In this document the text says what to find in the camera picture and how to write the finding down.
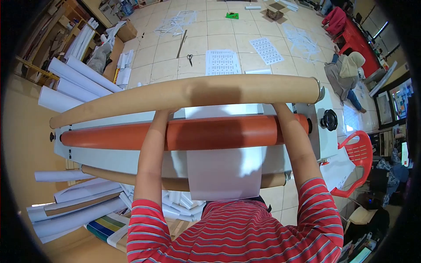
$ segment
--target black knob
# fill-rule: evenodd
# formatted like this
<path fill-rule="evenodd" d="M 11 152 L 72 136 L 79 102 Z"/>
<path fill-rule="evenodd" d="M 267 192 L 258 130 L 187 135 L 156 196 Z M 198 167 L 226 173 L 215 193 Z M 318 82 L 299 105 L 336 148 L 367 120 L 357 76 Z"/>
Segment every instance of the black knob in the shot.
<path fill-rule="evenodd" d="M 325 110 L 323 118 L 320 120 L 320 125 L 326 127 L 328 131 L 336 130 L 338 127 L 338 116 L 336 116 L 336 113 L 333 110 L 327 109 Z"/>

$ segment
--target red jacket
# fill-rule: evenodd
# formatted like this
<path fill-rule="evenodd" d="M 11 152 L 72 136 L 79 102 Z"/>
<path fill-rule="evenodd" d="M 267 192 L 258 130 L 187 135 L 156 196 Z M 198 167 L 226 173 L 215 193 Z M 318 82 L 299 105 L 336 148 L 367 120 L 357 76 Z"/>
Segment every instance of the red jacket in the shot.
<path fill-rule="evenodd" d="M 322 24 L 325 26 L 329 23 L 329 27 L 326 28 L 326 31 L 332 35 L 341 33 L 345 29 L 346 14 L 340 7 L 335 7 L 325 19 L 323 19 Z"/>

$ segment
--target beige hijab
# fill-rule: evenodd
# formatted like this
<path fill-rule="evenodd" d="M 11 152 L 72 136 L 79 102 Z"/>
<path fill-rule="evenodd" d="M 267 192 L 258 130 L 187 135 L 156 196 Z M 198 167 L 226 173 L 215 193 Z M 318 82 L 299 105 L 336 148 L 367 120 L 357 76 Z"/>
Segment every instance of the beige hijab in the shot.
<path fill-rule="evenodd" d="M 352 52 L 349 56 L 344 58 L 342 62 L 340 77 L 355 77 L 358 76 L 358 68 L 365 63 L 365 58 L 360 52 Z"/>

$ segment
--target jeans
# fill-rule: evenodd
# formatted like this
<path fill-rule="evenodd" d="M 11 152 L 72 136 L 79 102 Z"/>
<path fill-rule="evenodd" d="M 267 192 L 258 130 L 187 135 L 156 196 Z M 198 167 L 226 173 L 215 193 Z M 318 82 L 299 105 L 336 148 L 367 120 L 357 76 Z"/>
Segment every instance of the jeans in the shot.
<path fill-rule="evenodd" d="M 332 58 L 332 63 L 336 63 L 338 61 L 339 55 L 338 54 L 333 54 L 333 58 Z M 348 95 L 346 96 L 347 99 L 349 99 L 352 103 L 352 105 L 354 105 L 354 107 L 360 111 L 362 109 L 360 102 L 357 99 L 357 96 L 355 95 L 354 91 L 349 90 Z"/>
<path fill-rule="evenodd" d="M 323 2 L 325 2 L 325 5 L 323 6 L 322 10 L 320 10 L 320 13 L 322 13 L 322 15 L 327 15 L 327 12 L 329 10 L 329 8 L 332 7 L 332 3 L 330 2 L 330 0 L 324 0 Z"/>
<path fill-rule="evenodd" d="M 338 54 L 333 54 L 333 58 L 332 58 L 332 63 L 336 63 L 338 61 L 339 55 Z"/>
<path fill-rule="evenodd" d="M 357 99 L 357 96 L 355 95 L 353 90 L 349 90 L 348 91 L 348 95 L 346 96 L 347 99 L 349 99 L 352 103 L 352 105 L 354 105 L 354 107 L 360 111 L 362 109 L 362 106 L 360 104 L 360 102 Z"/>

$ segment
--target orange roller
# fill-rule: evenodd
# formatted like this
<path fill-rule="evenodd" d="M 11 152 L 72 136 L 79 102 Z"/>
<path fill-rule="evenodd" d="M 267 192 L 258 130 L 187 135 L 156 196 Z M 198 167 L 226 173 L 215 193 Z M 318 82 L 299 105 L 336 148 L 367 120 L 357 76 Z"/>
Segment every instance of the orange roller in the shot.
<path fill-rule="evenodd" d="M 309 133 L 302 114 L 294 114 Z M 126 124 L 64 132 L 63 145 L 113 150 L 140 150 L 150 123 Z M 166 151 L 234 149 L 284 144 L 274 115 L 171 120 L 167 126 Z"/>

